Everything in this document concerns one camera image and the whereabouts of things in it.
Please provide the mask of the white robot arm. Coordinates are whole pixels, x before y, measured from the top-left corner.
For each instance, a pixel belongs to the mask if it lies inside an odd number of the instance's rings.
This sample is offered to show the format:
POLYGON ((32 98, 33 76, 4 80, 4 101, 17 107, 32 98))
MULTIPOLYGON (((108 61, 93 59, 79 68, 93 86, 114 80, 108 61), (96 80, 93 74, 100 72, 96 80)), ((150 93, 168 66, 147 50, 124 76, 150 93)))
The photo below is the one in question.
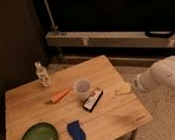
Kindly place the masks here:
POLYGON ((156 61, 149 69, 137 74, 132 82, 119 84, 114 93, 119 96, 135 90, 147 92, 164 85, 175 90, 175 55, 156 61))

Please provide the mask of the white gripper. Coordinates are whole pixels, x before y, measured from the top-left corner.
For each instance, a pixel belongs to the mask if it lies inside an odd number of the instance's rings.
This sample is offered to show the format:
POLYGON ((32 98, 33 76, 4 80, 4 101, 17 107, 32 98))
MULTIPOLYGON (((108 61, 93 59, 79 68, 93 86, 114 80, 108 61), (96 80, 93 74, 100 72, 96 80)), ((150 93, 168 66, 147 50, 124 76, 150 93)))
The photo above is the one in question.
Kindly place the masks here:
MULTIPOLYGON (((143 73, 137 74, 137 76, 134 77, 134 79, 132 81, 133 81, 132 86, 133 86, 134 90, 139 91, 139 92, 147 92, 147 91, 151 90, 153 87, 152 80, 150 79, 150 73, 148 70, 146 70, 143 73)), ((130 93, 132 93, 132 91, 130 89, 132 86, 128 82, 120 83, 116 87, 115 94, 118 96, 124 95, 124 94, 130 94, 130 93)))

